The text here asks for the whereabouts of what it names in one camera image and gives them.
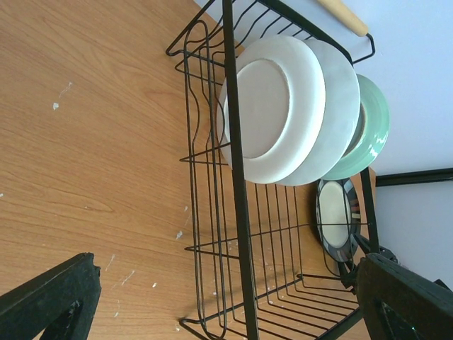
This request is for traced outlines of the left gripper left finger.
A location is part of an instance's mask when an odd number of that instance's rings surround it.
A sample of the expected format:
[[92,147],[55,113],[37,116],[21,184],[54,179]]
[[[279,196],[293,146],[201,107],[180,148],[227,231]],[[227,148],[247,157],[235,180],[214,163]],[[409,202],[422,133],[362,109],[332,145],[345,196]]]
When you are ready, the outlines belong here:
[[87,339],[101,295],[94,254],[80,253],[1,296],[2,339]]

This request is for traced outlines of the mint green flower plate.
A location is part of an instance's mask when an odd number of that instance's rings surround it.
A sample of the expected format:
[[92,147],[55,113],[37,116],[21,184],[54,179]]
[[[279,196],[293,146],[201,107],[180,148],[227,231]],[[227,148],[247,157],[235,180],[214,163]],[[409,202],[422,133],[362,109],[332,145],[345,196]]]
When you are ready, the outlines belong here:
[[381,89],[358,74],[360,114],[350,145],[325,180],[346,179],[366,169],[380,154],[390,131],[390,109]]

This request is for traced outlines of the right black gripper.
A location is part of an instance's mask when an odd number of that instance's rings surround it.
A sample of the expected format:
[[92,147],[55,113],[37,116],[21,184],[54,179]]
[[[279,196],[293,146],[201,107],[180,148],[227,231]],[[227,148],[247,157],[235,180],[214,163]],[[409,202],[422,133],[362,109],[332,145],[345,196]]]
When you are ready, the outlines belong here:
[[[395,263],[398,263],[398,259],[396,255],[385,247],[380,248],[380,254]],[[352,288],[352,293],[355,294],[355,286],[357,285],[357,272],[358,272],[358,265],[353,261],[353,259],[349,259],[346,262],[339,263],[339,275],[340,281],[343,284],[344,288]]]

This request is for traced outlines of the black rimmed beige plate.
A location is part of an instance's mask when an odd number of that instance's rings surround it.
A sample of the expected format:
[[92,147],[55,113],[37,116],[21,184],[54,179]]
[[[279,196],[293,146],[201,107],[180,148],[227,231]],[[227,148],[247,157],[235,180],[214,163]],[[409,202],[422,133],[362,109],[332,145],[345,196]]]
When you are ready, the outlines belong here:
[[321,245],[338,263],[351,261],[361,231],[357,193],[350,179],[319,180],[316,194],[316,227]]

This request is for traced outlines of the black wire dish rack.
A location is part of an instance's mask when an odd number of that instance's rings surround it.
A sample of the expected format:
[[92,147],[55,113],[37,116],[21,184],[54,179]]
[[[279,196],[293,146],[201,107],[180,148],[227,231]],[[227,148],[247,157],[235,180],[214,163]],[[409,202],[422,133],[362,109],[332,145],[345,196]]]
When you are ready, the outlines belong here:
[[321,183],[289,187],[244,181],[225,134],[222,82],[231,55],[273,34],[333,38],[281,1],[201,1],[166,54],[184,76],[189,166],[188,251],[195,263],[196,310],[179,325],[199,339],[339,339],[363,323],[355,296],[360,259],[377,248],[375,177],[342,180],[346,260],[323,242],[316,217]]

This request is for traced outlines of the green striped rim plate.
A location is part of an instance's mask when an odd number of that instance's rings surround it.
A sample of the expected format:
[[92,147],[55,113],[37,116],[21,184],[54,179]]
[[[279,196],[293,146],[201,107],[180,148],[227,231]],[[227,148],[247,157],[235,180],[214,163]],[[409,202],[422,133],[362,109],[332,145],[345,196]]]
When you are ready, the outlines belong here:
[[236,69],[244,178],[276,183],[303,163],[319,135],[321,65],[305,42],[274,35],[245,48]]

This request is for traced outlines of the red and teal flower plate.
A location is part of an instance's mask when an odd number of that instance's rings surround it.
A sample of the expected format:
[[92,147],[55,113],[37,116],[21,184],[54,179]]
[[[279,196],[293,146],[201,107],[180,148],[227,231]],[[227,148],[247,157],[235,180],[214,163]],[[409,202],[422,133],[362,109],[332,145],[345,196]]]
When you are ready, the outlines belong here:
[[348,58],[322,40],[306,40],[316,55],[324,77],[326,104],[323,122],[310,153],[289,176],[284,186],[300,186],[325,176],[346,152],[355,133],[360,112],[360,88]]

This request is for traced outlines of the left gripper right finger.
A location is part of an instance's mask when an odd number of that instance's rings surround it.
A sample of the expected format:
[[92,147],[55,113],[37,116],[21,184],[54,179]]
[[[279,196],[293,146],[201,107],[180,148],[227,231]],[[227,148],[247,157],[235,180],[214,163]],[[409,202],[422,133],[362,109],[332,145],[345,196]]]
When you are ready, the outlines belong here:
[[371,253],[357,272],[357,299],[371,339],[451,339],[452,291]]

